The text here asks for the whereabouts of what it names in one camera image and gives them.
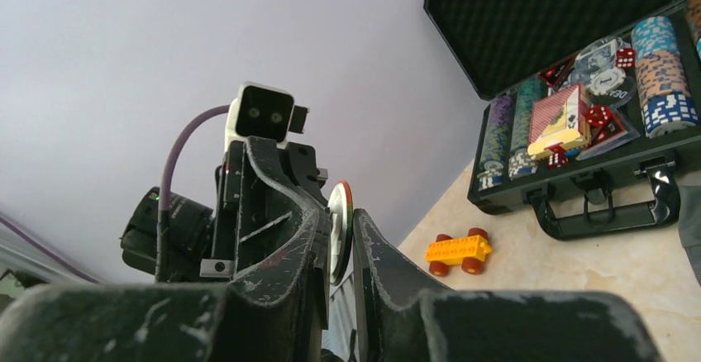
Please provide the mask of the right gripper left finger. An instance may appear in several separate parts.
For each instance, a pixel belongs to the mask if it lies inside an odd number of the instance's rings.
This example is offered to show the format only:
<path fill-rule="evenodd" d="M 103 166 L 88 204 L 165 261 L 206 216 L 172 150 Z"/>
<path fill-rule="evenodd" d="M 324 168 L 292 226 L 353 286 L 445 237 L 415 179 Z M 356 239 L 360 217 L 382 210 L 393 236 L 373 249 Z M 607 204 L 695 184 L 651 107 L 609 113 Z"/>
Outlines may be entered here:
<path fill-rule="evenodd" d="M 55 283 L 1 317 L 4 361 L 319 361 L 330 218 L 295 211 L 282 246 L 222 283 Z"/>

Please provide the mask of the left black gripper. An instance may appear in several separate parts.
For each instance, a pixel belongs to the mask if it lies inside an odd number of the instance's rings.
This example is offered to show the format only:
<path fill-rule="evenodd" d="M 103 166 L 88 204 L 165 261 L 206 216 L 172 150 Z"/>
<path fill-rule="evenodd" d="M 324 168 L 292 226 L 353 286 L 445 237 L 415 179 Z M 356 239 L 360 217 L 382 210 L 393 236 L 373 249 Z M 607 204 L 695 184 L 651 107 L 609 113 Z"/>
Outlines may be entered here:
<path fill-rule="evenodd" d="M 229 280 L 262 262 L 297 232 L 297 223 L 328 223 L 321 188 L 327 172 L 310 145 L 270 139 L 232 141 L 217 168 L 211 250 L 199 277 Z"/>

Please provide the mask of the round orange brooch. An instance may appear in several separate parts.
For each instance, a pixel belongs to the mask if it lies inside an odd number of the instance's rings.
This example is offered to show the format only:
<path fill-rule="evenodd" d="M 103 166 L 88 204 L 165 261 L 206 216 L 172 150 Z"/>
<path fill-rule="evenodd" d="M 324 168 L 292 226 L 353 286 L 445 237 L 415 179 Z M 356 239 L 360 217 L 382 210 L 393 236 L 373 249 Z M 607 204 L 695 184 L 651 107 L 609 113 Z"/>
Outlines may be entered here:
<path fill-rule="evenodd" d="M 351 187 L 345 180 L 332 189 L 327 208 L 331 215 L 329 283 L 338 286 L 346 275 L 353 241 L 353 197 Z"/>

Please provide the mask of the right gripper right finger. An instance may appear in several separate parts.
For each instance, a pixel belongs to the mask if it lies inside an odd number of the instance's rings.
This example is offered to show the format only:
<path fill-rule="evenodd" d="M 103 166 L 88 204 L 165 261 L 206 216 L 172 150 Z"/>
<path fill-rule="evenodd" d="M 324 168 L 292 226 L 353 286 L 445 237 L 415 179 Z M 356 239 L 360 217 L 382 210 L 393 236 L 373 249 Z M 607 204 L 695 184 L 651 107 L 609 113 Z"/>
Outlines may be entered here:
<path fill-rule="evenodd" d="M 353 218 L 360 361 L 660 361 L 637 311 L 605 292 L 448 288 Z"/>

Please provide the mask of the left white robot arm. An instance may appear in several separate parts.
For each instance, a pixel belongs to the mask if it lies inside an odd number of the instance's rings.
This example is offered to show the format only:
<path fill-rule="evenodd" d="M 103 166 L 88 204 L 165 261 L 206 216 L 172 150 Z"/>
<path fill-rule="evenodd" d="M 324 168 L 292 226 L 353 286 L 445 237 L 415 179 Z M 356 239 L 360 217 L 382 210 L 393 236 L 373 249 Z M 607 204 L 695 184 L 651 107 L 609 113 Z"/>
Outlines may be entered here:
<path fill-rule="evenodd" d="M 121 238 L 122 259 L 133 269 L 154 274 L 158 261 L 167 282 L 202 282 L 204 259 L 229 260 L 241 205 L 244 144 L 236 141 L 215 170 L 214 209 L 171 193 L 169 207 L 160 208 L 160 188 L 153 187 L 139 202 Z"/>

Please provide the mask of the grey t-shirt garment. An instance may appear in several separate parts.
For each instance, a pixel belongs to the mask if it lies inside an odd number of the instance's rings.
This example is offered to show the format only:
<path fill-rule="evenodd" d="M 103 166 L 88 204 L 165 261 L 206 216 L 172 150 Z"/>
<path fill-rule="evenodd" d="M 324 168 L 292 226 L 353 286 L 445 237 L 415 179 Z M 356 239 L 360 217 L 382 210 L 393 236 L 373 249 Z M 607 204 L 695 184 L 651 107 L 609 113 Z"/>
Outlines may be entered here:
<path fill-rule="evenodd" d="M 697 283 L 700 283 L 700 187 L 680 187 L 678 232 Z"/>

